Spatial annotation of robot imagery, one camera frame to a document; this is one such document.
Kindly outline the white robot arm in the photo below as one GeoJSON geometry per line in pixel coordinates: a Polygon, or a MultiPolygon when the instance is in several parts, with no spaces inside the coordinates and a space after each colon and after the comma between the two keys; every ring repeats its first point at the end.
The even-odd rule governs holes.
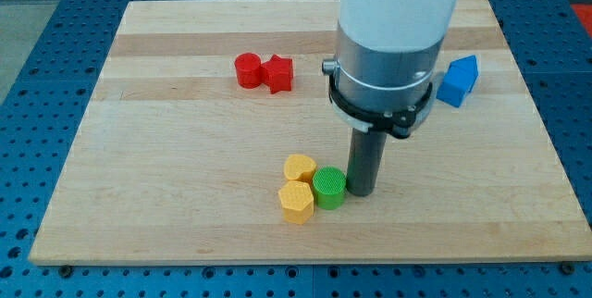
{"type": "Polygon", "coordinates": [[[339,0],[323,64],[336,112],[361,132],[405,139],[433,104],[435,64],[457,0],[339,0]]]}

